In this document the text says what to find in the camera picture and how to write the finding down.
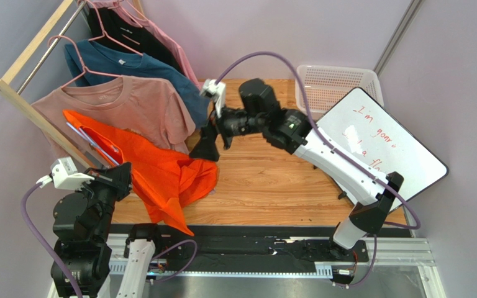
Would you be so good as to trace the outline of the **orange t-shirt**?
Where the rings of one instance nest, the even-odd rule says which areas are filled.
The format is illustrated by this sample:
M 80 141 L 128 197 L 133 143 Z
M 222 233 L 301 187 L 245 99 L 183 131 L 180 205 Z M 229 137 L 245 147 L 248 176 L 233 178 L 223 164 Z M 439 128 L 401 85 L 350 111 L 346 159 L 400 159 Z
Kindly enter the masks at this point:
M 217 184 L 215 162 L 161 149 L 136 133 L 118 129 L 76 111 L 63 112 L 67 122 L 81 127 L 115 160 L 132 164 L 132 185 L 153 223 L 164 222 L 189 236 L 184 207 L 206 197 Z

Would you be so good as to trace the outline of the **light blue wire hanger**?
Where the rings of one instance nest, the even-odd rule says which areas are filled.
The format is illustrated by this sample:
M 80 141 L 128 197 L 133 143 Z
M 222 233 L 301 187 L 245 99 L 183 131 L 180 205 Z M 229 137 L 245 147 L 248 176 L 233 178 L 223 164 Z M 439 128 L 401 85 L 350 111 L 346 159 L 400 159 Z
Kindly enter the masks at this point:
M 77 133 L 81 138 L 85 139 L 101 156 L 110 162 L 114 166 L 119 166 L 119 162 L 115 160 L 111 155 L 109 155 L 105 150 L 103 150 L 94 140 L 90 137 L 81 127 L 75 127 L 73 124 L 66 122 L 66 125 L 69 126 L 75 133 Z

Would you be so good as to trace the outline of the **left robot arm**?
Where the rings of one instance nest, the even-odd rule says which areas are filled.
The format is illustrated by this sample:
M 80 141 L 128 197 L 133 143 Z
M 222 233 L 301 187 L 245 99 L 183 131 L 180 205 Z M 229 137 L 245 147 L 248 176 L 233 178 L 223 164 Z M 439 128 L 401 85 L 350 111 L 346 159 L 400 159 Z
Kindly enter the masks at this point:
M 88 297 L 107 297 L 112 249 L 107 239 L 116 202 L 132 190 L 132 165 L 78 172 L 73 160 L 60 158 L 51 167 L 57 189 L 69 190 L 53 209 L 54 251 Z M 153 223 L 134 225 L 125 241 L 128 259 L 118 297 L 142 297 L 150 262 L 160 247 L 159 228 Z

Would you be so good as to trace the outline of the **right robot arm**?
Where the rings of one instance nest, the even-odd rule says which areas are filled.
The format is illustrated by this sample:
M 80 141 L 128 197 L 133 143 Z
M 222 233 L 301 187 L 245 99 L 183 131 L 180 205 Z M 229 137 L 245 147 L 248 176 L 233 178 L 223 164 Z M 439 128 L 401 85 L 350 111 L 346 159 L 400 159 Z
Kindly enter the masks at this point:
M 335 249 L 352 249 L 360 238 L 381 230 L 404 182 L 401 174 L 380 173 L 355 160 L 323 131 L 315 129 L 307 115 L 282 108 L 273 88 L 261 79 L 248 80 L 239 87 L 241 109 L 226 107 L 225 94 L 225 83 L 215 79 L 204 82 L 200 95 L 213 103 L 213 110 L 190 158 L 217 162 L 217 137 L 222 137 L 228 149 L 234 137 L 260 133 L 271 146 L 321 169 L 357 200 L 331 237 Z

